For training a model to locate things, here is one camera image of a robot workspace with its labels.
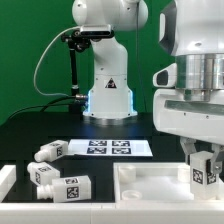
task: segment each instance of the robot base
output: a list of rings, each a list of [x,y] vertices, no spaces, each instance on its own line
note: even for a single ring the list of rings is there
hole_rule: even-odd
[[[115,126],[115,125],[135,123],[137,119],[138,119],[137,114],[135,116],[119,118],[119,119],[96,118],[96,117],[83,115],[83,120],[85,123],[96,124],[101,126]]]

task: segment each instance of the white casing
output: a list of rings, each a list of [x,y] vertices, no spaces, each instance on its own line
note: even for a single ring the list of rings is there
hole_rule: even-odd
[[[205,151],[190,155],[190,191],[195,199],[207,200],[219,194],[219,175],[207,172],[207,161],[212,156],[212,153]]]
[[[57,140],[40,147],[40,151],[34,156],[37,162],[52,162],[66,155],[68,152],[68,142]]]
[[[89,91],[84,116],[122,119],[137,115],[133,110],[132,91],[127,86],[127,50],[115,38],[92,41],[94,86]],[[110,80],[116,88],[107,88]]]
[[[155,92],[153,120],[158,131],[224,145],[224,116],[170,110],[166,100],[184,101],[183,90],[159,89]],[[224,104],[224,90],[213,91],[209,104]]]
[[[223,53],[224,1],[175,0],[175,2],[176,43],[172,55]]]
[[[60,172],[45,162],[30,163],[27,171],[30,173],[30,180],[37,186],[52,184],[53,179],[60,178]]]
[[[37,188],[37,198],[55,203],[91,199],[91,181],[88,176],[54,179],[52,185]]]
[[[138,2],[139,0],[76,0],[72,7],[72,14],[80,26],[110,24],[114,30],[134,30],[136,29]],[[139,2],[139,28],[144,26],[147,18],[147,5],[141,0]]]

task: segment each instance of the white cube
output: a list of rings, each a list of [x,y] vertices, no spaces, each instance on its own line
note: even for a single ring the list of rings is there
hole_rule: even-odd
[[[52,184],[52,179],[60,178],[60,172],[45,162],[30,163],[27,170],[30,180],[37,186]]]
[[[207,172],[207,161],[213,154],[202,151],[190,155],[191,181],[190,191],[195,199],[212,199],[218,194],[218,180],[216,174]]]

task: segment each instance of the black cable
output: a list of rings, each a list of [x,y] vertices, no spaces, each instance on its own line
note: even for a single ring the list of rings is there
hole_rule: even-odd
[[[75,99],[74,96],[64,96],[64,97],[61,97],[61,98],[58,98],[56,100],[52,100],[50,101],[48,104],[46,104],[41,110],[40,112],[44,112],[51,104],[54,104],[54,103],[57,103],[57,102],[60,102],[60,101],[64,101],[64,100],[70,100],[70,99]]]
[[[140,62],[139,62],[139,27],[138,27],[138,16],[139,16],[139,3],[137,3],[137,22],[136,22],[136,61],[137,61],[137,69],[138,69],[138,79],[140,83],[140,88],[142,90],[142,97],[144,101],[144,107],[145,107],[145,112],[147,112],[147,106],[146,106],[146,97],[145,97],[145,91],[144,91],[144,86],[143,86],[143,81],[142,81],[142,73],[141,73],[141,68],[140,68]]]
[[[48,107],[58,107],[58,106],[69,106],[72,105],[73,103],[64,103],[64,104],[54,104],[54,105],[49,105]],[[46,105],[38,105],[38,106],[33,106],[33,107],[25,107],[22,108],[20,110],[15,111],[14,113],[12,113],[8,118],[7,121],[12,119],[15,115],[17,115],[18,113],[24,111],[24,110],[30,110],[30,109],[36,109],[36,108],[40,108],[40,107],[45,107]]]

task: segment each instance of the white block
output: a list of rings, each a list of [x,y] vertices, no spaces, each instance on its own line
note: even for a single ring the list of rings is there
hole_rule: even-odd
[[[195,199],[207,200],[218,195],[218,175],[206,172],[207,160],[211,158],[212,153],[206,151],[190,155],[190,191]]]
[[[52,180],[52,185],[37,188],[37,198],[53,198],[54,202],[91,199],[91,182],[88,176]]]
[[[27,167],[30,180],[37,186],[52,184],[53,179],[60,178],[60,172],[49,164],[30,163]]]
[[[52,162],[63,157],[64,155],[67,155],[67,153],[68,142],[57,140],[41,146],[40,151],[35,154],[34,158],[37,162]]]
[[[0,171],[0,202],[3,201],[15,182],[16,166],[5,165]]]

